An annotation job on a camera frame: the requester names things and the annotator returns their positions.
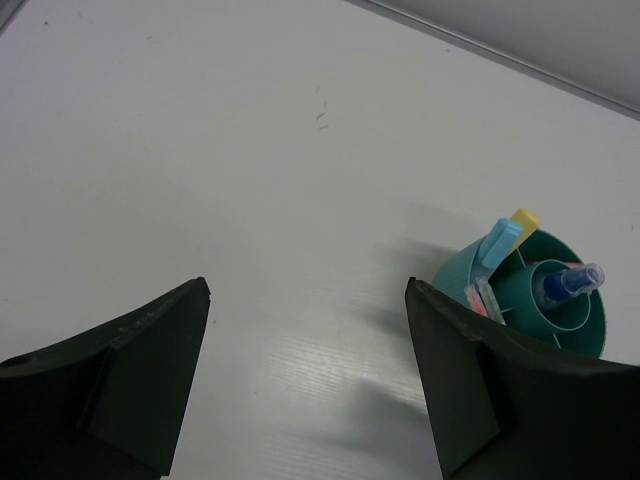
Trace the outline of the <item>yellow highlighter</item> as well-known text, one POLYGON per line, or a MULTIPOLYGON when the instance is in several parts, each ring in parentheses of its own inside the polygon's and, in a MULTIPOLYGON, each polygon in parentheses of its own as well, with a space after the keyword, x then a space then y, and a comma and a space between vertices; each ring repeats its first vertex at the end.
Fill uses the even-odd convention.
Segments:
POLYGON ((519 208, 510 217, 510 220, 522 227, 522 232, 512 250, 517 250, 540 227, 539 217, 531 210, 519 208))

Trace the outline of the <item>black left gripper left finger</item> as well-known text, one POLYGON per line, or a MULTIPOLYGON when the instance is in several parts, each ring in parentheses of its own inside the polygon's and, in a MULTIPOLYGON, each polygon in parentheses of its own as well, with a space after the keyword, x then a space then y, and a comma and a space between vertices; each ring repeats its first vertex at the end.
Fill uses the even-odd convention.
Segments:
POLYGON ((168 476, 210 303, 198 277, 130 313, 3 361, 2 478, 168 476))

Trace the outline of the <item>teal round desk organizer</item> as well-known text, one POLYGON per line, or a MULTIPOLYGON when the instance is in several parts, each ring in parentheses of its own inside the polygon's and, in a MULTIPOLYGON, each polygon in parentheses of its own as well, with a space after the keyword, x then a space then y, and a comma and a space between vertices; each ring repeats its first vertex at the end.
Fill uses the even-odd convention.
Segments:
POLYGON ((521 232, 515 222, 500 220, 445 261, 434 286, 498 324, 599 358, 606 340, 602 270, 544 231, 519 242, 521 232))

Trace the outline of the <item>blue highlighter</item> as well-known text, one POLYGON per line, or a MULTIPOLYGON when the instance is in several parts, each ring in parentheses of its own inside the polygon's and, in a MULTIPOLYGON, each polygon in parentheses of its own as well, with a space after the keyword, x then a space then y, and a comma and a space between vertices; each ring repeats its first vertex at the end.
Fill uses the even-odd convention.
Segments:
POLYGON ((478 264, 486 269, 497 269, 516 246, 522 233, 523 227, 519 223, 500 218, 478 247, 478 264))

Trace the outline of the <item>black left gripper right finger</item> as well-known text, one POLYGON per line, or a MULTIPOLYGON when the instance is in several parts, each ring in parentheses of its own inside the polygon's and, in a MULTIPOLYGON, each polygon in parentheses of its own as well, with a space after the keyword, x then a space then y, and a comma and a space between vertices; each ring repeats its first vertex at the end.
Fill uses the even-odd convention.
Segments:
POLYGON ((639 370, 553 347, 410 279, 405 304, 447 479, 635 479, 639 370))

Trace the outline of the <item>clear spray bottle blue cap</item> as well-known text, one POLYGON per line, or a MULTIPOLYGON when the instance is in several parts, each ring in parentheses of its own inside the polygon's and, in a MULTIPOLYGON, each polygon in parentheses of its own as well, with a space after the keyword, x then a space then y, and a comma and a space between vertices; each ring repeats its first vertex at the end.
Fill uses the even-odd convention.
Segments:
POLYGON ((597 264, 583 264, 539 275, 533 282, 534 299, 541 310, 553 310, 580 295, 590 294, 605 281, 597 264))

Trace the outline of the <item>red slim pen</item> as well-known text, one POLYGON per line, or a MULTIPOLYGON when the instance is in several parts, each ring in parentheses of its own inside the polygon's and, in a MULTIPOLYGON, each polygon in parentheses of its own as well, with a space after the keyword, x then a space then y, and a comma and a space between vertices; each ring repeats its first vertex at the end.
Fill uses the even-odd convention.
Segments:
POLYGON ((476 278, 464 288, 464 294, 472 311, 501 325, 506 324, 497 298, 487 278, 476 278))

